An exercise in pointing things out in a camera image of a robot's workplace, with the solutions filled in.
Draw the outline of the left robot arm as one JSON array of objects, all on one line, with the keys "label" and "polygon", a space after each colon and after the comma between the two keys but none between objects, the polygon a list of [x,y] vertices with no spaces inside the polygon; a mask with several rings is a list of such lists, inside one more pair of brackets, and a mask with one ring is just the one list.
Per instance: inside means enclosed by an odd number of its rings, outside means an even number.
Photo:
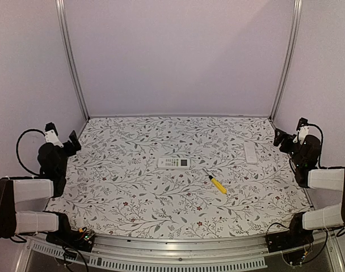
[{"label": "left robot arm", "polygon": [[46,212],[43,208],[24,211],[19,206],[24,202],[40,202],[62,196],[68,159],[81,150],[75,131],[70,133],[65,143],[59,141],[53,126],[47,128],[43,136],[45,143],[39,148],[37,156],[39,174],[0,178],[0,238],[50,232],[63,246],[69,246],[75,241],[76,231],[72,230],[67,215]]}]

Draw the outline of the plain white remote control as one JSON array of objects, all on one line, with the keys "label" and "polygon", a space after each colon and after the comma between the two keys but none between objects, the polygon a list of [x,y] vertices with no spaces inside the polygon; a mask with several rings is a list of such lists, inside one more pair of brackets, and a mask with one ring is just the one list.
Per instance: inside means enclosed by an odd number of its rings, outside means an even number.
[{"label": "plain white remote control", "polygon": [[258,162],[255,151],[255,145],[252,142],[244,142],[245,158],[248,164],[256,164]]}]

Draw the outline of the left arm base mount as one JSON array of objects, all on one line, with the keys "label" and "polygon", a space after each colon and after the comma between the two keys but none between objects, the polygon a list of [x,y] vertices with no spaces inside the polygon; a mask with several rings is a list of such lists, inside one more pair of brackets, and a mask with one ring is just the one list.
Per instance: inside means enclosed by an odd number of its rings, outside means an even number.
[{"label": "left arm base mount", "polygon": [[73,248],[91,252],[94,246],[95,232],[86,227],[78,231],[72,229],[60,229],[55,232],[48,232],[46,241],[59,246],[71,245]]}]

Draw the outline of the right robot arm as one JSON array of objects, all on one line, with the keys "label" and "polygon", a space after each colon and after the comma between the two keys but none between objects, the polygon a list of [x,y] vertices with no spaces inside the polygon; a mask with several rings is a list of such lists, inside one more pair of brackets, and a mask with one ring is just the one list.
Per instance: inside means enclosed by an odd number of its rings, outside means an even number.
[{"label": "right robot arm", "polygon": [[319,167],[322,141],[309,134],[308,125],[299,128],[296,135],[275,130],[274,146],[289,155],[294,178],[301,188],[325,189],[341,192],[340,203],[324,208],[300,212],[293,216],[284,242],[296,247],[313,230],[345,227],[345,167]]}]

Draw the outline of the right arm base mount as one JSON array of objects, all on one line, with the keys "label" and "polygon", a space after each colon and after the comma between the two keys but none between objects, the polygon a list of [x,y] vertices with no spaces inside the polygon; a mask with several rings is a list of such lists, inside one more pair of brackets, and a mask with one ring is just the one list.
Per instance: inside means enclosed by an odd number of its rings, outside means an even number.
[{"label": "right arm base mount", "polygon": [[270,253],[281,252],[286,264],[299,266],[312,250],[314,237],[312,232],[293,235],[290,231],[285,231],[266,234],[265,240]]}]

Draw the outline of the yellow handled screwdriver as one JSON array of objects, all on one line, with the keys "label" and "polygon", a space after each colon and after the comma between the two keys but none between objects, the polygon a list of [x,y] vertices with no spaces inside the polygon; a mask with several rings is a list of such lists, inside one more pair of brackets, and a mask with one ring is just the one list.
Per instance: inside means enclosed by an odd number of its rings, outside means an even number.
[{"label": "yellow handled screwdriver", "polygon": [[212,182],[212,184],[222,193],[227,194],[227,190],[222,186],[222,184],[216,180],[206,169],[203,168],[204,173],[207,174],[208,178]]}]

